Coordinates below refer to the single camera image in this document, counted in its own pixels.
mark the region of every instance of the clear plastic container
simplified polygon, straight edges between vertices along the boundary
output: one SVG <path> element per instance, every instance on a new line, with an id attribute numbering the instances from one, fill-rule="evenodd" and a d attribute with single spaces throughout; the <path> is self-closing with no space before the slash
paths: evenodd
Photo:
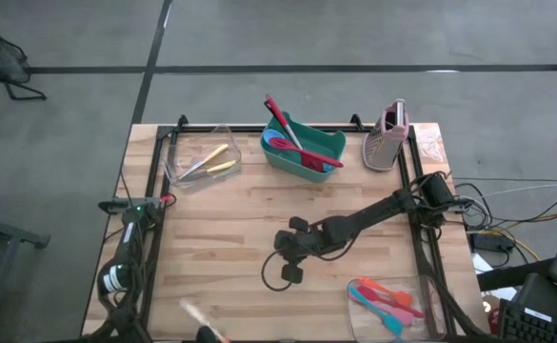
<path id="1" fill-rule="evenodd" d="M 384 325 L 379 315 L 370 311 L 367 305 L 355 300 L 355 297 L 350 296 L 347 289 L 350 329 L 354 339 L 358 342 L 436 341 L 445 336 L 446 326 L 439 293 L 430 278 L 420 275 L 370 280 L 390 291 L 408 293 L 411 298 L 408 307 L 418 312 L 418 315 L 405 311 L 406 319 L 410 322 L 400 320 L 403 331 L 400 335 L 396 335 Z M 348 287 L 350 286 L 358 290 L 359 286 L 365 285 L 361 283 L 360 279 L 354 279 L 348 283 Z M 395 301 L 394 295 L 366 287 L 385 299 Z M 380 310 L 385 309 L 389 312 L 394 311 L 394 309 L 403 310 L 384 302 L 374 301 L 372 304 L 378 306 Z"/>
<path id="2" fill-rule="evenodd" d="M 170 148 L 175 150 L 175 156 L 173 163 L 165 159 L 166 174 L 170 184 L 184 191 L 197 192 L 241 169 L 242 153 L 225 125 L 209 133 L 196 133 Z"/>

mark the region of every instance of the concrete floor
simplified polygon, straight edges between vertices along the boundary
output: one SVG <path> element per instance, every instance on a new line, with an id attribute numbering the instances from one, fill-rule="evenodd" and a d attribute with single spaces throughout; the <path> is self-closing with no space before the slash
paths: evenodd
<path id="1" fill-rule="evenodd" d="M 34 67 L 144 67 L 162 3 L 0 0 L 0 34 Z M 174 0 L 158 66 L 282 64 L 557 64 L 557 0 Z M 142 83 L 142 73 L 34 75 L 49 100 L 29 103 L 0 87 L 0 219 L 52 235 L 18 256 L 0 340 L 79 334 L 107 220 L 96 203 L 114 190 Z M 265 122 L 266 91 L 304 122 L 375 121 L 403 97 L 412 121 L 440 123 L 458 181 L 489 193 L 557 180 L 555 71 L 156 74 L 142 122 Z M 488 202 L 518 218 L 555 200 L 557 188 Z M 557 220 L 513 233 L 541 257 L 557 251 Z"/>

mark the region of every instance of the teal plastic bin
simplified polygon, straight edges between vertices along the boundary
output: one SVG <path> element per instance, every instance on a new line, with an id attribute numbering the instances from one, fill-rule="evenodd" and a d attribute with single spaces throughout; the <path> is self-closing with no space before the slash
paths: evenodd
<path id="1" fill-rule="evenodd" d="M 290 120 L 290 115 L 287 112 L 283 112 L 283 115 L 287 118 L 290 128 L 297 136 L 304 150 L 316 152 L 339 161 L 346 147 L 346 135 L 343 132 L 338 131 L 334 134 L 324 133 Z M 271 121 L 266 126 L 265 130 L 267 129 L 279 131 L 285 138 L 290 140 L 288 134 L 274 117 L 271 118 Z M 275 149 L 266 143 L 263 139 L 263 134 L 261 137 L 261 148 L 271 166 L 301 176 L 311 182 L 325 182 L 334 170 L 333 167 L 328 165 L 325 165 L 325 172 L 318 172 L 302 166 L 299 152 Z"/>

